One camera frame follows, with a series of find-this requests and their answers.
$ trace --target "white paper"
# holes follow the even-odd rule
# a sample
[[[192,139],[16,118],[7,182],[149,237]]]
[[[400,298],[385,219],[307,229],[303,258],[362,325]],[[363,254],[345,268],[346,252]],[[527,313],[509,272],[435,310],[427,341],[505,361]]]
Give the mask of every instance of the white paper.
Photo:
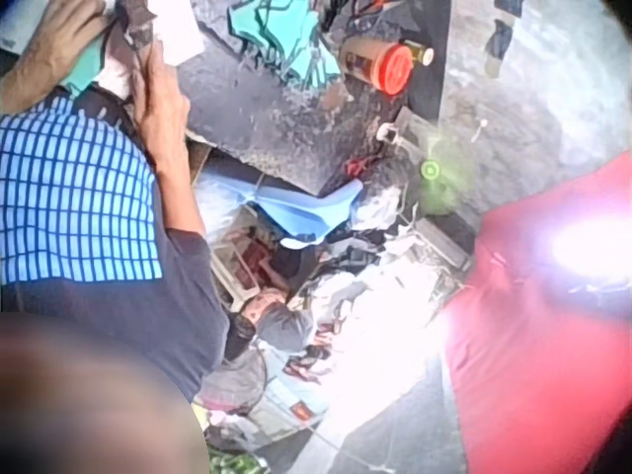
[[[190,0],[149,0],[157,15],[154,36],[165,46],[165,62],[178,66],[204,51],[204,43]]]

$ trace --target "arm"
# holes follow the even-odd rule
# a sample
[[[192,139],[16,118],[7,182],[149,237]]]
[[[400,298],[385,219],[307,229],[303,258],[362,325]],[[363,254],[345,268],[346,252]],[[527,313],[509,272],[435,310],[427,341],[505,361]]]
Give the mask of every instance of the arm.
[[[133,71],[132,93],[134,118],[156,170],[165,227],[204,237],[185,145],[190,104],[175,69],[165,64],[161,42],[151,45],[144,66]]]
[[[0,79],[0,114],[18,114],[44,99],[90,42],[108,26],[103,0],[50,0],[16,66]]]

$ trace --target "bright light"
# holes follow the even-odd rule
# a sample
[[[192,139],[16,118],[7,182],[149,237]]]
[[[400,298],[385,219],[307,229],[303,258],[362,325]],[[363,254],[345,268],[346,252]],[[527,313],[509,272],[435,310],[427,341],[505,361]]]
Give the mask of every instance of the bright light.
[[[572,225],[554,240],[553,256],[581,277],[632,277],[632,220],[602,218]]]

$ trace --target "teal cloth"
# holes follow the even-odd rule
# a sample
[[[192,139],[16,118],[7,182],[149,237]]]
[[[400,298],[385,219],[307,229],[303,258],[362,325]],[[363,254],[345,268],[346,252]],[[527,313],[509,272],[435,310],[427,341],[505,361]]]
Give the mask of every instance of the teal cloth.
[[[88,89],[104,67],[104,43],[106,35],[100,35],[92,41],[79,57],[77,64],[68,77],[61,81],[61,85],[78,96]]]
[[[318,35],[309,0],[252,0],[228,9],[230,31],[253,44],[286,83],[322,89],[342,76],[336,57]]]

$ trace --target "red lid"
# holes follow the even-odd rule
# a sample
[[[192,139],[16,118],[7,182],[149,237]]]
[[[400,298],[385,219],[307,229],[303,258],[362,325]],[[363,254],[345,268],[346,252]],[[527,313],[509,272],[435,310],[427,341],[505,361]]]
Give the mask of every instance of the red lid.
[[[379,83],[391,96],[399,94],[408,84],[413,71],[413,53],[403,44],[391,47],[380,66]]]

